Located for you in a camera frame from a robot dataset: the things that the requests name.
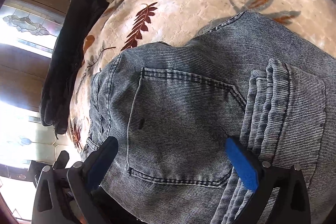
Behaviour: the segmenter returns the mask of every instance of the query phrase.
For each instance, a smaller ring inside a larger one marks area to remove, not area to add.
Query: black cloth
[[[108,7],[106,0],[71,0],[56,40],[40,103],[41,122],[55,134],[68,128],[69,106],[76,75],[83,60],[83,42]]]

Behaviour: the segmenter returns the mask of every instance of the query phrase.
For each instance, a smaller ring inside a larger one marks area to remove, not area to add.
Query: metal pin
[[[299,164],[294,164],[294,170],[295,171],[300,171],[301,170],[301,166]]]
[[[82,165],[83,165],[83,163],[81,161],[77,161],[73,164],[73,167],[74,168],[80,168],[80,167],[82,167]]]
[[[262,162],[262,165],[263,165],[263,167],[265,167],[265,168],[269,168],[269,167],[271,167],[271,164],[270,164],[268,161],[266,161],[266,160],[264,160],[264,161]]]
[[[42,171],[43,172],[49,172],[50,171],[50,166],[46,165],[45,167],[43,167]]]

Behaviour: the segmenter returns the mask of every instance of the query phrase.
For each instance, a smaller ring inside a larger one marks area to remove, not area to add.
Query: pocket
[[[245,101],[233,85],[194,73],[143,68],[127,129],[131,176],[221,187],[231,173],[228,136],[239,136]]]

